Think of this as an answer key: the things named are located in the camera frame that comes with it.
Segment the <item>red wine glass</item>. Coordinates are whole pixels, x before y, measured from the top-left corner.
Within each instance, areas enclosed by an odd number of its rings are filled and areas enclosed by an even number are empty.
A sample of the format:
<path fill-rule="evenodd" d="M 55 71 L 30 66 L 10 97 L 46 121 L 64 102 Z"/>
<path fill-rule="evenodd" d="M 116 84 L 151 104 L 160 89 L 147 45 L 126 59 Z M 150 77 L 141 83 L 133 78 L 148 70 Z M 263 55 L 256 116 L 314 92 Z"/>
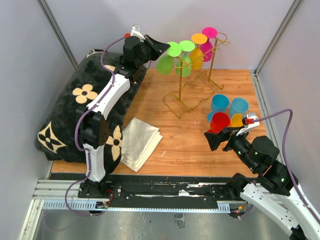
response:
<path fill-rule="evenodd" d="M 209 133 L 219 133 L 223 128 L 231 124 L 230 117 L 224 112 L 216 112 L 213 114 L 210 121 Z"/>

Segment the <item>yellow wine glass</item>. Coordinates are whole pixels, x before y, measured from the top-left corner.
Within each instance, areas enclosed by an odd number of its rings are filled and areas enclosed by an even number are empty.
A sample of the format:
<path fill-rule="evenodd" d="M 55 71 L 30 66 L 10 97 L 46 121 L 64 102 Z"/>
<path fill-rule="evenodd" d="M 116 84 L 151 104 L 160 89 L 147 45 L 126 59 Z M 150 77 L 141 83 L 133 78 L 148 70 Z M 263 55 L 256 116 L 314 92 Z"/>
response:
<path fill-rule="evenodd" d="M 243 124 L 243 115 L 241 113 L 234 114 L 230 119 L 231 127 L 242 127 Z"/>

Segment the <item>black floral pillow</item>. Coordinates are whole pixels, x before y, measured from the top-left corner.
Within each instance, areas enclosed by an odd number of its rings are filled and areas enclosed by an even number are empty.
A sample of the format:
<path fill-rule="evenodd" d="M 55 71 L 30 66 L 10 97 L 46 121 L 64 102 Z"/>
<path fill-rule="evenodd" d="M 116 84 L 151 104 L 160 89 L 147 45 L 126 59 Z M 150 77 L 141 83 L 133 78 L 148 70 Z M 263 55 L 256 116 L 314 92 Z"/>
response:
<path fill-rule="evenodd" d="M 75 145 L 75 128 L 79 117 L 76 110 L 86 107 L 98 96 L 111 79 L 111 73 L 102 66 L 114 67 L 120 53 L 92 49 L 81 61 L 55 102 L 35 138 L 35 147 L 49 161 L 86 163 L 84 152 Z M 142 66 L 133 79 L 133 84 L 114 105 L 107 117 L 110 135 L 104 145 L 103 165 L 106 174 L 111 174 L 119 165 L 123 141 L 125 115 L 137 94 L 147 69 Z"/>

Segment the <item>back orange wine glass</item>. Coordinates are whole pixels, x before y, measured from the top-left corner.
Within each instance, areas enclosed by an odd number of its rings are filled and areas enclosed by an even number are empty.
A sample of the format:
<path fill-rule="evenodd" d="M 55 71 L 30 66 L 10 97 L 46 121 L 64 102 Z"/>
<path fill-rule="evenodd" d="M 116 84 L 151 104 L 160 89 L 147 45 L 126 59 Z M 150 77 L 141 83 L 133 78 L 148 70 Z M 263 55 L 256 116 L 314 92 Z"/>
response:
<path fill-rule="evenodd" d="M 204 54 L 200 49 L 200 46 L 205 44 L 208 38 L 203 33 L 195 33 L 192 35 L 191 40 L 195 44 L 195 49 L 192 50 L 189 55 L 191 60 L 191 68 L 192 70 L 200 70 L 204 62 Z"/>

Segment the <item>green wine glass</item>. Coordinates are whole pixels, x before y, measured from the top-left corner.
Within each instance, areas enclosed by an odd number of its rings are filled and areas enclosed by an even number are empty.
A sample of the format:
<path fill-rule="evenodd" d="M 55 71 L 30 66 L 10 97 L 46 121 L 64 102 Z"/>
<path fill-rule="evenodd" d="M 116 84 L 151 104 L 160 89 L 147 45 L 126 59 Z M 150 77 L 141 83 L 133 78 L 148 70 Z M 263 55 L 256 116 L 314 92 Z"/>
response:
<path fill-rule="evenodd" d="M 189 57 L 189 53 L 192 52 L 196 46 L 190 40 L 181 41 L 179 43 L 179 46 L 182 50 L 182 55 L 180 56 L 180 58 L 182 59 L 182 62 L 178 60 L 175 71 L 179 77 L 185 78 L 191 74 L 192 65 L 191 65 L 191 59 Z"/>
<path fill-rule="evenodd" d="M 160 57 L 157 62 L 156 70 L 162 75 L 168 75 L 173 69 L 174 58 L 179 57 L 182 49 L 177 42 L 168 42 L 170 47 L 166 51 L 166 54 Z"/>

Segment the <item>pink wine glass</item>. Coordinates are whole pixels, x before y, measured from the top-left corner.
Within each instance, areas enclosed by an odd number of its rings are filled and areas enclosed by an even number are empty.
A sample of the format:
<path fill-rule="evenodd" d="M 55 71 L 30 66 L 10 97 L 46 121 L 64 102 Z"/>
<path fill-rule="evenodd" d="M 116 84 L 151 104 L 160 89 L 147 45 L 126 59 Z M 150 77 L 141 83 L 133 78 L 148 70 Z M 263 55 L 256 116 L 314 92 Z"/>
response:
<path fill-rule="evenodd" d="M 207 41 L 200 45 L 200 49 L 203 53 L 203 61 L 209 62 L 213 56 L 213 44 L 210 39 L 214 39 L 218 35 L 218 31 L 214 27 L 205 27 L 202 30 L 202 34 L 207 37 Z"/>

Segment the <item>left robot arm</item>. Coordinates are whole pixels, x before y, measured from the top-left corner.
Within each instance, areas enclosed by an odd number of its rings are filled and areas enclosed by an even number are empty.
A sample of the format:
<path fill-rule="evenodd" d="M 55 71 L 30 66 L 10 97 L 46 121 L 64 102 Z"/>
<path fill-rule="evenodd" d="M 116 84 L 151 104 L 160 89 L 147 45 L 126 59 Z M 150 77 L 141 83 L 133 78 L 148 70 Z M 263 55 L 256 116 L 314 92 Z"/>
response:
<path fill-rule="evenodd" d="M 78 193 L 81 198 L 102 198 L 112 192 L 106 176 L 113 172 L 113 165 L 119 164 L 123 137 L 121 126 L 111 123 L 109 115 L 120 98 L 134 86 L 141 67 L 156 61 L 170 48 L 168 43 L 154 40 L 147 34 L 128 34 L 122 40 L 123 53 L 115 68 L 108 69 L 110 80 L 91 103 L 76 111 L 74 140 L 77 149 L 85 153 L 87 167 Z"/>

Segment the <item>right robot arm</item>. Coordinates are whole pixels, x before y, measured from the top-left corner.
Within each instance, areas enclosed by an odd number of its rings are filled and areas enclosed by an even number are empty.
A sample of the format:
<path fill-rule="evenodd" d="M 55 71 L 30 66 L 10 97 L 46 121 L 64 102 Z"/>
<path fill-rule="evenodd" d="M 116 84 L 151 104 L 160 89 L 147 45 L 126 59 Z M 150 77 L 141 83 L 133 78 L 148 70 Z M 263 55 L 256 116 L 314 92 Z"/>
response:
<path fill-rule="evenodd" d="M 226 183 L 226 194 L 232 200 L 242 199 L 272 219 L 291 240 L 318 240 L 320 215 L 307 201 L 297 178 L 286 165 L 277 160 L 279 149 L 267 136 L 247 140 L 247 133 L 239 127 L 225 127 L 219 133 L 204 133 L 211 151 L 226 142 L 224 152 L 234 151 L 237 157 L 257 174 L 256 181 L 273 194 L 282 205 L 262 193 L 256 185 L 240 173 Z"/>

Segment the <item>folded beige cloth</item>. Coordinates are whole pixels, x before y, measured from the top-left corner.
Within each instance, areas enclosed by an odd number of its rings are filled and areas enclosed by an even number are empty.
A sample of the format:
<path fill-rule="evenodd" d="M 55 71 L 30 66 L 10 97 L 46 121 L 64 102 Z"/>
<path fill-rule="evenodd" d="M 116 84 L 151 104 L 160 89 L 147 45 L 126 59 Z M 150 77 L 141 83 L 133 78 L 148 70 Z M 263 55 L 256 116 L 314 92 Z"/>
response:
<path fill-rule="evenodd" d="M 152 155 L 163 136 L 158 127 L 136 117 L 126 125 L 123 133 L 121 162 L 138 172 Z"/>

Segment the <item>light blue wine glass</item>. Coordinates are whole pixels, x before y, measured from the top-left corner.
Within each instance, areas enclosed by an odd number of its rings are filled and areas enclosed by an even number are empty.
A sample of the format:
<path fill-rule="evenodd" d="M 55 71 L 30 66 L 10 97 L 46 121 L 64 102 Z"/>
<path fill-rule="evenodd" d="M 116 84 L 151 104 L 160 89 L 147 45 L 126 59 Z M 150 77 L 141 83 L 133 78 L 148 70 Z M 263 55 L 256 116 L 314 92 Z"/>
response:
<path fill-rule="evenodd" d="M 232 100 L 229 114 L 232 117 L 235 114 L 245 114 L 249 109 L 249 103 L 247 100 L 241 97 L 236 97 Z"/>

